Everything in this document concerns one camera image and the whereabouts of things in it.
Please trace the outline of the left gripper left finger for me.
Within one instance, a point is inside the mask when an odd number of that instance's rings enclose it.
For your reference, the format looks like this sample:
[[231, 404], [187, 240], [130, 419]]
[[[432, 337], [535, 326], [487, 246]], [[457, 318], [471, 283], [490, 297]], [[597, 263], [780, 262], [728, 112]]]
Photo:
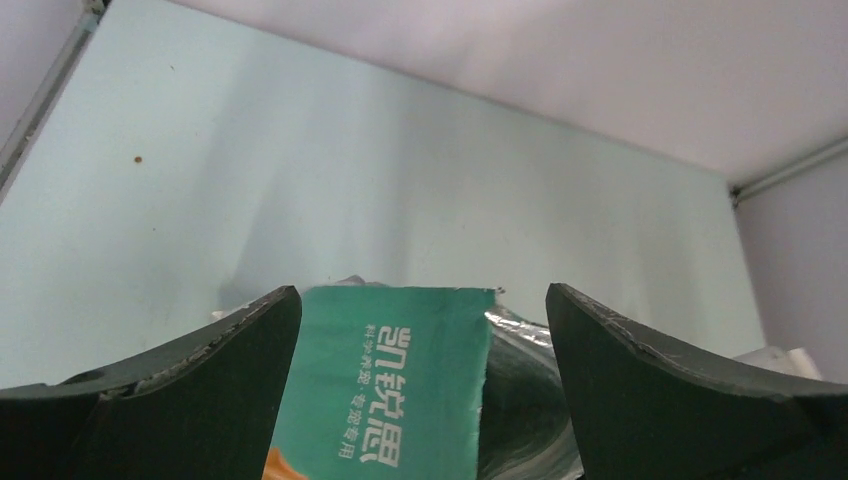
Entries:
[[301, 324], [279, 287], [161, 346], [1, 393], [5, 479], [258, 479]]

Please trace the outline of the green dog food bag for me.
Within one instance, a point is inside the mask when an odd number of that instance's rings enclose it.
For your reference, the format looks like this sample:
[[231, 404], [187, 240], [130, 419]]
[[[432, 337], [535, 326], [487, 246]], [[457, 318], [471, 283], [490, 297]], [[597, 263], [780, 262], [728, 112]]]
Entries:
[[494, 289], [301, 295], [266, 479], [580, 479], [548, 327]]

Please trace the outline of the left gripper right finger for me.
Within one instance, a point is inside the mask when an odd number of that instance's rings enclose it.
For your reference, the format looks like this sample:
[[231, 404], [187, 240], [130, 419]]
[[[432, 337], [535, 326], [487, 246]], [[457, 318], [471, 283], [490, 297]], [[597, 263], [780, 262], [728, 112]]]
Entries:
[[589, 479], [843, 479], [847, 388], [729, 359], [555, 283], [546, 309]]

